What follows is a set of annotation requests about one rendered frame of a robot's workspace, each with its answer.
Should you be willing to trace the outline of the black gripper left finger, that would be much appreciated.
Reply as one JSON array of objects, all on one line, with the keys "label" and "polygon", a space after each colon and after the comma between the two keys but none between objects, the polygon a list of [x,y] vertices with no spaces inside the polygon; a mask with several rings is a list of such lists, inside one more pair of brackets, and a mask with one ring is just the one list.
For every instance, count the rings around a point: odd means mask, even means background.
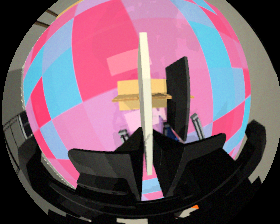
[{"label": "black gripper left finger", "polygon": [[112,178],[125,178],[137,201],[142,201],[142,154],[144,131],[136,129],[115,151],[72,148],[67,156],[77,172]]}]

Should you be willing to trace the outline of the tan flat board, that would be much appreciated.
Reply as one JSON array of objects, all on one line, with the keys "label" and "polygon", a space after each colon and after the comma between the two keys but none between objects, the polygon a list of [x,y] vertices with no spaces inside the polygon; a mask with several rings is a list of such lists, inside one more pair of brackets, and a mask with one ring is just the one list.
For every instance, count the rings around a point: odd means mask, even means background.
[{"label": "tan flat board", "polygon": [[[166,91],[166,79],[157,78],[151,81],[151,108],[167,107],[167,99],[171,96]],[[117,81],[117,96],[112,99],[112,103],[119,102],[120,109],[139,109],[139,79],[132,81]]]}]

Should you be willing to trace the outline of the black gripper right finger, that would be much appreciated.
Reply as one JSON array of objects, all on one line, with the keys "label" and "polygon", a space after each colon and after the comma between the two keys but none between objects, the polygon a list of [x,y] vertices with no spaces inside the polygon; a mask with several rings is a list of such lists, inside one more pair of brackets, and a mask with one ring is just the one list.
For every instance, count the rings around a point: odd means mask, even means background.
[{"label": "black gripper right finger", "polygon": [[159,179],[162,197],[174,196],[172,192],[190,159],[224,147],[225,139],[226,134],[222,132],[199,141],[181,143],[152,129],[152,157],[154,157],[152,164],[154,164],[156,178]]}]

